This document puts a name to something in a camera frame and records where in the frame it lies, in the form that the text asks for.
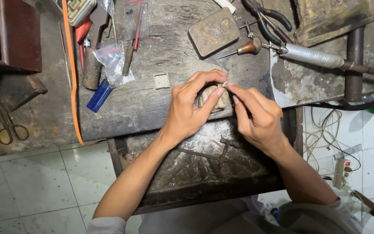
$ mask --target scissors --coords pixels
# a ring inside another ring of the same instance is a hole
[[[282,25],[284,25],[285,29],[291,32],[292,24],[289,20],[281,13],[276,10],[265,9],[258,3],[256,0],[244,0],[246,5],[252,10],[253,13],[258,15],[258,26],[260,31],[266,36],[266,38],[275,45],[281,45],[282,42],[295,44],[285,33],[282,29],[276,26],[272,21],[268,18],[268,16],[278,20]],[[267,25],[273,29],[273,32],[279,36],[281,40],[276,38],[268,29]]]
[[[25,140],[28,139],[28,136],[29,136],[28,129],[26,127],[24,127],[23,125],[14,125],[7,109],[1,103],[1,100],[0,100],[0,121],[3,124],[3,127],[4,127],[3,129],[0,130],[0,135],[1,135],[1,132],[5,130],[5,131],[7,131],[8,137],[10,139],[10,141],[8,143],[4,143],[4,142],[1,141],[1,136],[0,136],[0,143],[1,144],[3,144],[3,145],[11,144],[14,140],[13,139],[13,134],[14,134],[14,137],[19,141],[25,141]],[[21,138],[18,135],[15,128],[22,128],[25,131],[25,137]]]

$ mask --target black-handled pliers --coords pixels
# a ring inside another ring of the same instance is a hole
[[[276,20],[278,20],[282,25],[284,25],[285,29],[289,32],[292,30],[292,25],[289,20],[281,13],[271,9],[265,9],[259,4],[256,0],[244,0],[246,5],[252,10],[253,13],[257,14],[258,16],[258,26],[260,31],[266,38],[275,45],[281,45],[282,42],[294,44],[294,42],[284,33],[282,29],[272,23],[271,20],[267,16],[270,16]],[[268,29],[267,25],[273,29],[273,32],[279,36],[281,40],[276,38]]]

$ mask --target orange cord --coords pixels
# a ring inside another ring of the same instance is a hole
[[[77,138],[79,139],[79,142],[84,146],[93,146],[100,142],[106,141],[106,140],[100,140],[98,142],[95,142],[90,145],[85,145],[85,143],[82,140],[82,136],[80,135],[80,129],[79,129],[79,122],[77,120],[77,110],[76,110],[76,90],[77,90],[77,79],[76,79],[76,67],[74,64],[74,57],[73,57],[73,51],[71,48],[71,34],[70,34],[70,27],[69,27],[69,19],[67,17],[67,3],[66,0],[61,0],[62,6],[63,6],[63,21],[64,21],[64,29],[66,31],[66,41],[67,41],[67,52],[69,54],[69,62],[70,62],[70,69],[71,69],[71,77],[72,77],[72,85],[73,89],[71,90],[71,112],[73,114],[73,122],[74,122],[74,128],[76,130]]]

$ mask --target white sleeve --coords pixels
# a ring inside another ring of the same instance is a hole
[[[120,217],[95,218],[86,229],[86,234],[125,234],[126,221]]]
[[[340,199],[331,205],[289,202],[280,207],[278,223],[297,233],[361,234],[363,230]]]

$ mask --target wooden workbench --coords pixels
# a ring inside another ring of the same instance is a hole
[[[41,15],[43,72],[36,76],[47,87],[48,93],[37,96],[10,114],[14,123],[28,128],[30,136],[26,141],[14,140],[8,146],[0,144],[0,155],[78,142],[71,115],[70,87],[65,75],[57,25],[58,21],[62,21],[60,12],[52,1],[26,2],[34,5]],[[234,18],[238,25],[242,25],[246,20],[254,20],[241,1],[235,1],[234,5],[237,7]],[[148,0],[150,36],[141,38],[139,49],[134,52],[131,69],[135,81],[115,88],[98,113],[86,108],[93,91],[79,87],[79,117],[84,141],[160,128],[167,116],[171,89],[183,84],[198,70],[221,69],[229,73],[230,82],[244,88],[256,87],[269,99],[274,99],[268,50],[263,49],[257,56],[234,55],[216,60],[248,41],[244,29],[235,44],[205,60],[200,60],[197,56],[187,36],[187,30],[219,9],[213,0]],[[280,7],[278,11],[283,12],[284,9]],[[124,38],[123,14],[122,0],[116,0],[116,26],[118,37],[121,38]],[[251,25],[251,29],[255,35],[260,36],[256,24]],[[161,72],[168,72],[171,88],[155,89],[153,74]],[[342,95],[340,89],[335,92],[337,93],[327,94],[333,97]],[[327,97],[321,98],[313,102],[323,101]],[[233,110],[229,104],[224,111],[212,114],[210,119],[231,115]]]

